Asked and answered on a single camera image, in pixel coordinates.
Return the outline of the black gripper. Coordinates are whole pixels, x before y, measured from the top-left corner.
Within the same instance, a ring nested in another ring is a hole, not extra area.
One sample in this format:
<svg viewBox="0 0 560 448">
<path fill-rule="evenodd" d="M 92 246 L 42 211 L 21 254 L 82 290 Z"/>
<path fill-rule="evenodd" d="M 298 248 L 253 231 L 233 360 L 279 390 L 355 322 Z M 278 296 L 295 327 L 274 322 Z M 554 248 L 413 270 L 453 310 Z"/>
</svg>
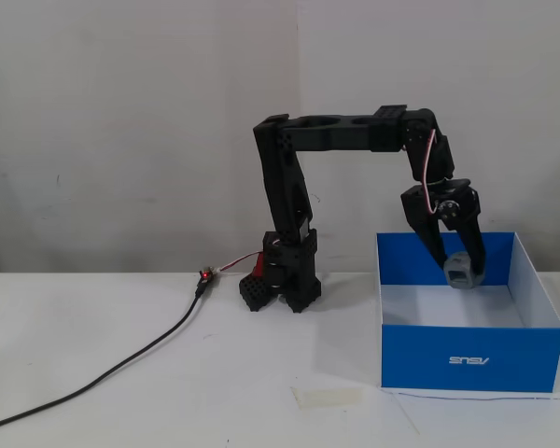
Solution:
<svg viewBox="0 0 560 448">
<path fill-rule="evenodd" d="M 414 186 L 400 195 L 408 224 L 442 270 L 447 260 L 448 280 L 483 280 L 486 252 L 477 216 L 479 196 L 468 179 L 442 180 Z M 456 229 L 464 251 L 448 258 L 439 222 Z"/>
</svg>

